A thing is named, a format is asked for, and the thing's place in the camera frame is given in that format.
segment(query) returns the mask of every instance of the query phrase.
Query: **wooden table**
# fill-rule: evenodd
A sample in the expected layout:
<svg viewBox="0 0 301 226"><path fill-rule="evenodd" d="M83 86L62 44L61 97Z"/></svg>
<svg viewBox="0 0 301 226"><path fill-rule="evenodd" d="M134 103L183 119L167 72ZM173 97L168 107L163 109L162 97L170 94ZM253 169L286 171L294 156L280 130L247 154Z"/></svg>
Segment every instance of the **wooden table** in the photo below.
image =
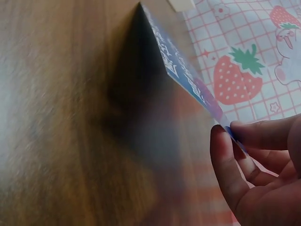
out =
<svg viewBox="0 0 301 226"><path fill-rule="evenodd" d="M189 225L189 206L210 201L184 191L212 170L213 122L178 85L162 128L129 134L153 144L133 149L108 127L130 112L108 98L108 81L137 2L0 1L0 226ZM144 2L192 56L179 15Z"/></svg>

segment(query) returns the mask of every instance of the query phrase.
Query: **green strawberry leaf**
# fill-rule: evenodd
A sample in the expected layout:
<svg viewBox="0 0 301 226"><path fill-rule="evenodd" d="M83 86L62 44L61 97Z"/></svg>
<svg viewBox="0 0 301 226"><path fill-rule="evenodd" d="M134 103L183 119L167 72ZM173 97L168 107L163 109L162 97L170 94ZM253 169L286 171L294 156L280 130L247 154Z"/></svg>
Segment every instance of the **green strawberry leaf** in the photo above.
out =
<svg viewBox="0 0 301 226"><path fill-rule="evenodd" d="M291 23L282 23L280 26L285 29L300 29L299 26L297 26L295 24L291 24Z"/></svg>
<svg viewBox="0 0 301 226"><path fill-rule="evenodd" d="M264 66L258 63L258 58L255 58L257 51L255 44L252 45L252 52L250 52L250 50L243 52L241 49L236 49L234 47L232 47L232 50L233 52L229 54L233 56L235 62L241 65L243 70L249 69L253 74L258 73L262 75L261 68L264 68Z"/></svg>

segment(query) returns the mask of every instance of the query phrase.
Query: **hand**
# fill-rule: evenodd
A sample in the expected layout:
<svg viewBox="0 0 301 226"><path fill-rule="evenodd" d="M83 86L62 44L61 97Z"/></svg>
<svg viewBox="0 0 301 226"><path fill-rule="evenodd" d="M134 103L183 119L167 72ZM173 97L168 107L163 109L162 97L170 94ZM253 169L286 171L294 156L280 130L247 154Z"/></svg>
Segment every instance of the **hand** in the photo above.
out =
<svg viewBox="0 0 301 226"><path fill-rule="evenodd" d="M211 131L210 153L222 194L239 223L300 226L301 115L249 125L236 122L231 129L249 156L221 126ZM277 176L262 172L251 157Z"/></svg>

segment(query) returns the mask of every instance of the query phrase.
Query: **star print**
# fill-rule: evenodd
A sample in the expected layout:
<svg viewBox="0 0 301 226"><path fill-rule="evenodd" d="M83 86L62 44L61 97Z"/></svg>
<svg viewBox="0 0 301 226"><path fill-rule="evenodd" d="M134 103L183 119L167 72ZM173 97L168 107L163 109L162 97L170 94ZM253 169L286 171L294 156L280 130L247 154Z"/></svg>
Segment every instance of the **star print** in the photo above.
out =
<svg viewBox="0 0 301 226"><path fill-rule="evenodd" d="M202 53L201 56L206 56L208 58L208 55L210 54L211 52L208 52L206 49L204 49L204 52Z"/></svg>
<svg viewBox="0 0 301 226"><path fill-rule="evenodd" d="M275 113L277 113L280 109L277 102L274 102L274 103L270 104L270 107L271 107L270 108L271 112L275 112Z"/></svg>
<svg viewBox="0 0 301 226"><path fill-rule="evenodd" d="M298 15L301 15L301 8L299 8L299 7L296 8L296 12L297 12Z"/></svg>

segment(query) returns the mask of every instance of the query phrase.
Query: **red strawberry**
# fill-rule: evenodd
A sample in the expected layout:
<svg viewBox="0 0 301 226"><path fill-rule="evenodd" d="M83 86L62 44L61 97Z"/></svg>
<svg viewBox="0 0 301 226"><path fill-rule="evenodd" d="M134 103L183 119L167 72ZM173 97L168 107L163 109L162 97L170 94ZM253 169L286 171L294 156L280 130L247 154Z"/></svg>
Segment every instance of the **red strawberry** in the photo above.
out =
<svg viewBox="0 0 301 226"><path fill-rule="evenodd" d="M284 28L288 24L295 25L295 28L301 28L299 20L289 14L282 6L275 6L269 16L277 28Z"/></svg>
<svg viewBox="0 0 301 226"><path fill-rule="evenodd" d="M264 66L255 58L256 45L252 45L252 53L247 50L232 48L234 57L223 56L214 69L214 94L215 98L224 105L233 105L254 98L262 88L262 78L255 78L253 74L262 75Z"/></svg>

